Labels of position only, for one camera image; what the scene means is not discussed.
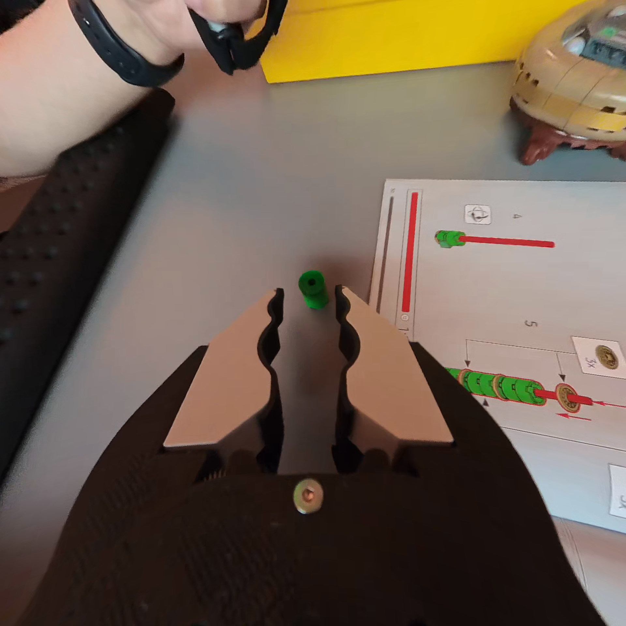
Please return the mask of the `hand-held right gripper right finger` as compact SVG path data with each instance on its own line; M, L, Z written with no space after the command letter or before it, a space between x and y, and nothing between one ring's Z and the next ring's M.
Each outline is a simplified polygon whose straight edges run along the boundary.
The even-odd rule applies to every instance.
M335 287L340 373L334 463L356 473L373 453L395 467L409 450L454 441L408 337L347 286Z

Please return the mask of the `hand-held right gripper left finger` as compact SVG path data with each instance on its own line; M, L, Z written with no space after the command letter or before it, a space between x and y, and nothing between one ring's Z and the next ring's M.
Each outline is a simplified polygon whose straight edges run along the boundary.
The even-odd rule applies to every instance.
M168 452L208 451L226 465L252 455L277 473L284 420L277 373L284 289L266 292L209 343L163 442Z

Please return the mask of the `green cylinder brick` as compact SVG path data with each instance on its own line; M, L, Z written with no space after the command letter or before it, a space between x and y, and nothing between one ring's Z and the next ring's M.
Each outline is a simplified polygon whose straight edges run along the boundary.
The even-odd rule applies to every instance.
M298 287L308 308L320 310L328 304L329 294L322 272L305 271L298 280Z

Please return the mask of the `person's left forearm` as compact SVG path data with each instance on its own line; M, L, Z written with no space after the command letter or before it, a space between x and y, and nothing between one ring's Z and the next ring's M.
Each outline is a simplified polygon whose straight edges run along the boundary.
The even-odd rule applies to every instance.
M1 178L42 174L147 94L105 65L67 1L45 1L1 35Z

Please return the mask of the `grey desk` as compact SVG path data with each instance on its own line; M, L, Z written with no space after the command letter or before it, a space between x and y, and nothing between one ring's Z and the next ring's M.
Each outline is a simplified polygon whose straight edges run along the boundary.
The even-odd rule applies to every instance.
M625 180L600 151L518 162L500 63L269 86L199 55L168 90L177 126L58 369L1 496L1 624L27 607L83 482L113 436L199 345L285 289L275 360L280 470L335 470L342 356L308 269L367 297L387 178Z

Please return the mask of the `person's left hand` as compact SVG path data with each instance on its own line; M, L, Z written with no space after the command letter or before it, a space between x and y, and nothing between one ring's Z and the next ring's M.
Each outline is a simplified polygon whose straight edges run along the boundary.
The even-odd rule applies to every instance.
M165 66L182 53L200 50L201 38L189 9L218 24L251 24L266 1L95 1L114 32L154 65Z

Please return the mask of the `black wristband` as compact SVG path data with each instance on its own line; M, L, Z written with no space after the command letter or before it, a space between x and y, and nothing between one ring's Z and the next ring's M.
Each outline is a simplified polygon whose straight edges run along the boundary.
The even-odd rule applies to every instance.
M152 64L144 58L121 39L94 2L67 3L92 49L124 82L141 88L156 89L170 82L182 70L185 63L183 54L163 66Z

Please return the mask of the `open instruction booklet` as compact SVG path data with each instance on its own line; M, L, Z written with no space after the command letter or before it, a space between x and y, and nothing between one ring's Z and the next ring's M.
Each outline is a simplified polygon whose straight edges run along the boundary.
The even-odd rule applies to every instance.
M489 411L625 624L625 183L393 180L370 304Z

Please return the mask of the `yellow tray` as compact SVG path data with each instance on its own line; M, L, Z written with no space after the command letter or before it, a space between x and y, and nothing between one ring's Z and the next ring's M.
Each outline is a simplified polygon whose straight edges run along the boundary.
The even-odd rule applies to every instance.
M269 83L515 59L582 1L288 1L261 58Z

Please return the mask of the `black perforated mat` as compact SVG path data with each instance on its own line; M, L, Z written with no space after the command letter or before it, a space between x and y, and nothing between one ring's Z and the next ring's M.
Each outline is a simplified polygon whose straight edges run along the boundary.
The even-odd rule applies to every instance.
M1 482L167 142L153 90L63 152L1 240Z

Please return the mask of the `tan toy pot model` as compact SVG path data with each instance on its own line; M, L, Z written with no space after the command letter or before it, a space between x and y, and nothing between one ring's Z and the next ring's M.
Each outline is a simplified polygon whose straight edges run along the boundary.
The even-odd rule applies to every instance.
M515 64L510 108L526 166L557 148L625 161L625 1L586 1L545 26Z

